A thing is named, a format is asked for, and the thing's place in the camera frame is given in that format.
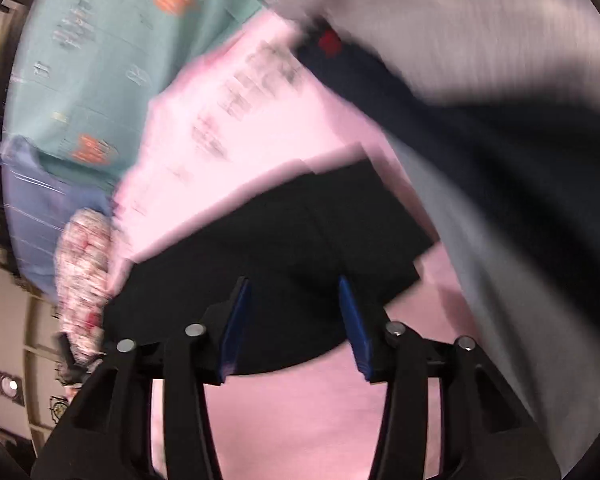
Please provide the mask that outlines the teal heart-print quilt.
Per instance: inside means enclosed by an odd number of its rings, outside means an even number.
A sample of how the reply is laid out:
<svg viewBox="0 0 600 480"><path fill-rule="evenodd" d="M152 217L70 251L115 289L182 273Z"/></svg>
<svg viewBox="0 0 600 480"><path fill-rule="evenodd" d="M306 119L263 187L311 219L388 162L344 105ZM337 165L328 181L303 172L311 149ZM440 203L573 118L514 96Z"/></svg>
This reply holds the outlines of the teal heart-print quilt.
<svg viewBox="0 0 600 480"><path fill-rule="evenodd" d="M26 139L54 176L115 185L136 161L149 101L259 8L260 0L34 0L5 136Z"/></svg>

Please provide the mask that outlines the pink floral bed sheet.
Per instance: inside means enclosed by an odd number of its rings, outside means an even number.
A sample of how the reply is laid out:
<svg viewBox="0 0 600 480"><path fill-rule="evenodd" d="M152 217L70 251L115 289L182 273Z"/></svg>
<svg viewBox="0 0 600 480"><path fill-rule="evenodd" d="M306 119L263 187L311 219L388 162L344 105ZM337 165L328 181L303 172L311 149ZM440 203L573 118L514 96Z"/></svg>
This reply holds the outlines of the pink floral bed sheet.
<svg viewBox="0 0 600 480"><path fill-rule="evenodd" d="M267 8L150 102L140 154L116 194L114 297L137 263L256 196L366 160L432 241L415 260L417 281L382 308L426 337L468 333L486 352L441 237L388 136L299 61L305 41L302 26ZM365 478L384 393L356 371L347 335L283 370L239 375L235 368L225 386L207 388L222 474Z"/></svg>

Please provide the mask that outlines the black pants with smiley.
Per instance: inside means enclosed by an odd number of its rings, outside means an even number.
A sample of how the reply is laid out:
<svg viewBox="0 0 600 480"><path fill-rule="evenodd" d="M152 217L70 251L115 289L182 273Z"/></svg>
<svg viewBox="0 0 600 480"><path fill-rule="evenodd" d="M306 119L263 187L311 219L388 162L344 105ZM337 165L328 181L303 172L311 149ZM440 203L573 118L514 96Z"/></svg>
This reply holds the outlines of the black pants with smiley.
<svg viewBox="0 0 600 480"><path fill-rule="evenodd" d="M132 267L102 317L106 349L151 344L199 321L240 278L251 307L236 373L272 373L346 338L339 283L385 307L413 285L431 247L370 162L304 174L264 192Z"/></svg>

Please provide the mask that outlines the red floral pillow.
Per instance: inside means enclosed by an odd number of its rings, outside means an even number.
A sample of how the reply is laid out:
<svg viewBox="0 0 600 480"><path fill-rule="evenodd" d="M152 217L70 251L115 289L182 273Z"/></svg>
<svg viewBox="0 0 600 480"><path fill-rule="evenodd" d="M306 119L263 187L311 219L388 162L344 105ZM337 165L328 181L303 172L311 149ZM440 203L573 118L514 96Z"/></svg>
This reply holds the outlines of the red floral pillow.
<svg viewBox="0 0 600 480"><path fill-rule="evenodd" d="M62 230L55 252L59 328L78 363L100 353L102 309L109 301L110 221L78 210Z"/></svg>

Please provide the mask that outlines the blue plaid cloth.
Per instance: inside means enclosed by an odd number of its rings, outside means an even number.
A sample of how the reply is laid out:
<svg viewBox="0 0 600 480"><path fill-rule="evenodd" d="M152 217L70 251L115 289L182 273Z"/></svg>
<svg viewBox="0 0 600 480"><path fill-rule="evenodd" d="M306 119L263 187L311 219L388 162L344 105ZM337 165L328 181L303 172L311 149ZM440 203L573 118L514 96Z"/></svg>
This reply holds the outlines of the blue plaid cloth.
<svg viewBox="0 0 600 480"><path fill-rule="evenodd" d="M60 180L38 160L38 150L22 136L0 145L3 197L12 248L20 274L55 301L55 252L60 234L80 209L109 217L110 199L97 186Z"/></svg>

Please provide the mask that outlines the grey and navy garment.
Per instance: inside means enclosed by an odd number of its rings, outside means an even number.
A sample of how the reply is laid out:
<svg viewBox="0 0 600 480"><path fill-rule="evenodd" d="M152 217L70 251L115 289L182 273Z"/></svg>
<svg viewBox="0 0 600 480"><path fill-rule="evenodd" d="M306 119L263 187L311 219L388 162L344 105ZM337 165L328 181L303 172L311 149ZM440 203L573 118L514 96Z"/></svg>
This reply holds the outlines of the grey and navy garment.
<svg viewBox="0 0 600 480"><path fill-rule="evenodd" d="M486 352L600 479L600 0L263 0L384 130Z"/></svg>

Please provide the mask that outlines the wooden shelf with frames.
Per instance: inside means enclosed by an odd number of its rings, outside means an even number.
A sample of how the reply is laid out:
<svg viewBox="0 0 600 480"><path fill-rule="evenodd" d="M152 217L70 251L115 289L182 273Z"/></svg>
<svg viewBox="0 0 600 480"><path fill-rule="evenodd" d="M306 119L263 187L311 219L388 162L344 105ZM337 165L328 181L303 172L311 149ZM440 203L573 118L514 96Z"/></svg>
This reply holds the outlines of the wooden shelf with frames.
<svg viewBox="0 0 600 480"><path fill-rule="evenodd" d="M23 400L28 439L35 454L42 450L70 403L66 387L60 382L58 326L56 307L40 294L29 292L23 310L22 371L14 376L20 379L17 391Z"/></svg>

